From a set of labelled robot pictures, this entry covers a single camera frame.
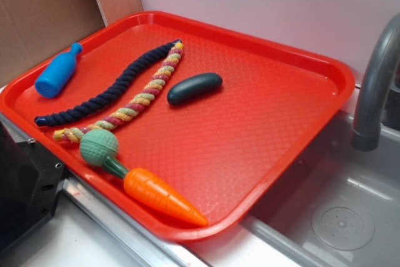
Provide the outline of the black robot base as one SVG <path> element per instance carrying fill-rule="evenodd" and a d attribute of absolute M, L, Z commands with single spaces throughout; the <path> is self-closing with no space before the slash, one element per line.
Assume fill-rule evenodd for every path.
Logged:
<path fill-rule="evenodd" d="M 1 125 L 1 256 L 53 218 L 65 173 L 40 142 L 16 142 Z"/>

